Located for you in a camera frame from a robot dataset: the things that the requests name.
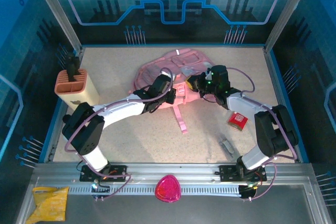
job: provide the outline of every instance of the yellow bag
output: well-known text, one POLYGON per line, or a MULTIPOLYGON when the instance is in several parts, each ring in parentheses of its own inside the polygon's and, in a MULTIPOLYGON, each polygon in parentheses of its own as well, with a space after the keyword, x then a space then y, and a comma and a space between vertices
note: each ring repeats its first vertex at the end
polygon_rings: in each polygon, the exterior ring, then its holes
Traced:
POLYGON ((33 189, 36 209, 26 224, 38 221, 65 221, 69 187, 35 187, 33 189))

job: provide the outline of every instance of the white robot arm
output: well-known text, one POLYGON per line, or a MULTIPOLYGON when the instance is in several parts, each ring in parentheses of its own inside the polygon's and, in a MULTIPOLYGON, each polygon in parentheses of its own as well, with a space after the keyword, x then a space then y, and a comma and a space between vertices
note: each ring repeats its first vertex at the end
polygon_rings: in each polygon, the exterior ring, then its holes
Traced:
MULTIPOLYGON (((87 103, 82 103, 72 116, 66 115, 64 117, 66 125, 62 132, 67 139, 70 139, 85 119, 95 112, 109 107, 95 115, 71 142, 75 150, 96 172, 104 173, 105 170, 108 170, 109 162, 98 147, 102 130, 110 124, 129 116, 140 115, 145 112, 151 113, 164 102, 173 104, 176 90, 172 88, 160 99, 155 99, 167 89, 170 82, 170 75, 163 72, 148 90, 136 90, 127 98, 114 102, 114 105, 110 103, 90 106, 87 103), (152 101, 144 102, 146 99, 152 99, 152 101)), ((237 169, 240 170, 241 177, 259 168, 279 152, 288 149, 288 144, 280 129, 274 129, 275 121, 272 119, 270 111, 276 114, 290 144, 292 146, 298 144, 298 138, 287 109, 282 105, 272 107, 259 103, 241 94, 239 90, 230 87, 225 66, 213 66, 207 72, 190 76, 186 82, 193 91, 199 92, 201 97, 206 94, 213 94, 219 105, 227 110, 242 114, 255 124, 258 144, 237 160, 236 165, 237 169)))

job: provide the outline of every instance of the pen holder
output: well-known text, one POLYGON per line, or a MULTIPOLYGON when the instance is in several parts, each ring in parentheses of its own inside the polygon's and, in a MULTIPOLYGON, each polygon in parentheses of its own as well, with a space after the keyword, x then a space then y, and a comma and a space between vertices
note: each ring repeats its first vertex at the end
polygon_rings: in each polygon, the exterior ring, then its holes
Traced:
POLYGON ((55 94, 58 95, 73 110, 83 102, 89 105, 99 103, 99 95, 87 71, 78 69, 80 75, 75 75, 76 81, 69 81, 67 71, 61 71, 56 80, 55 94))

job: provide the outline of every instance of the red box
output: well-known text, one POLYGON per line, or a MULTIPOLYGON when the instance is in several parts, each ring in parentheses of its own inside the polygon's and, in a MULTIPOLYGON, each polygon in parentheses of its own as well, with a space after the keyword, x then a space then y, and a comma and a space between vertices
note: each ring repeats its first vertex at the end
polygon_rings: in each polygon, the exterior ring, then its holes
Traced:
POLYGON ((234 112, 227 123, 232 127, 242 131, 245 124, 247 123, 247 120, 248 119, 244 117, 242 114, 234 112))

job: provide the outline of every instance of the glass panel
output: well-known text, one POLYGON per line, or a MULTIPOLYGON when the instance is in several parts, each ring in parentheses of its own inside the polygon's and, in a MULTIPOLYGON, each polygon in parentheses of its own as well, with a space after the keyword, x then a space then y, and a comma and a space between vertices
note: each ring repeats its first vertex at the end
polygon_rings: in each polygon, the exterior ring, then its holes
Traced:
POLYGON ((23 137, 45 141, 58 100, 54 85, 63 64, 59 45, 73 49, 44 0, 1 0, 1 4, 1 222, 14 223, 41 149, 27 147, 23 137))
POLYGON ((286 0, 60 2, 83 44, 261 44, 286 0))
POLYGON ((334 3, 301 0, 274 47, 309 160, 331 164, 336 162, 334 3))

